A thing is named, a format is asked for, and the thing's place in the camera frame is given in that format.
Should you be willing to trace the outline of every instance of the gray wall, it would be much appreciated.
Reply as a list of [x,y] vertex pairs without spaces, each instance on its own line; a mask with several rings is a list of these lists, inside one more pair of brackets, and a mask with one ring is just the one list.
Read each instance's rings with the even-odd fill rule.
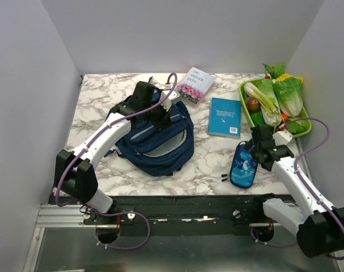
[[[331,138],[307,156],[317,187],[338,207],[344,206],[344,0],[326,0],[294,53],[288,72],[304,76],[304,104],[310,116],[327,122]],[[325,135],[313,124],[302,138],[310,148]]]
[[83,73],[240,73],[287,62],[323,0],[42,2]]
[[22,271],[80,83],[39,0],[0,1],[0,271]]

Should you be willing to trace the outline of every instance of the marble table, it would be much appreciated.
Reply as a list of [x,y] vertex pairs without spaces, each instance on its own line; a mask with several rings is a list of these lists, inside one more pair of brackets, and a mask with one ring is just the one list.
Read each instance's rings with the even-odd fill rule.
[[[198,109],[189,107],[194,123],[194,155],[171,177],[151,177],[128,160],[111,155],[101,160],[96,169],[99,188],[110,196],[182,196],[182,195],[240,195],[288,194],[285,186],[271,173],[259,167],[254,184],[241,189],[230,182],[221,182],[221,174],[228,173],[235,147],[250,139],[250,130],[243,114],[241,138],[229,139],[209,136],[207,127],[212,97],[239,100],[239,85],[262,74],[215,74],[217,79]],[[163,88],[168,74],[103,74],[86,75],[81,88],[75,116],[67,141],[67,149],[78,146],[104,122],[108,111],[132,94],[140,80]],[[298,149],[295,141],[289,144],[293,153]]]

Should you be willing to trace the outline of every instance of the white label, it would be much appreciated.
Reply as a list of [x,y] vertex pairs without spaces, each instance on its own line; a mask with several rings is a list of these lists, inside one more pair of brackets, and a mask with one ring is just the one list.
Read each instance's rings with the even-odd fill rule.
[[230,126],[230,133],[237,133],[237,128]]

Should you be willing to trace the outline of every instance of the book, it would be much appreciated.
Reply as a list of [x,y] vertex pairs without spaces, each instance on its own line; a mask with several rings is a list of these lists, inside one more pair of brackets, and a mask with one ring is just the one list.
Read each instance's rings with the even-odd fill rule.
[[215,80],[215,76],[192,67],[178,83],[176,89],[185,104],[197,109]]
[[241,102],[224,98],[212,98],[208,134],[240,138]]

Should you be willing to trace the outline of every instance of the potato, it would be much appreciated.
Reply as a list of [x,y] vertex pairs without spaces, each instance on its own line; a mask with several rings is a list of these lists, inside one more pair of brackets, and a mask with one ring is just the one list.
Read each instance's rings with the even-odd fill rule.
[[258,112],[261,108],[260,102],[256,98],[249,97],[246,99],[246,107],[249,112]]

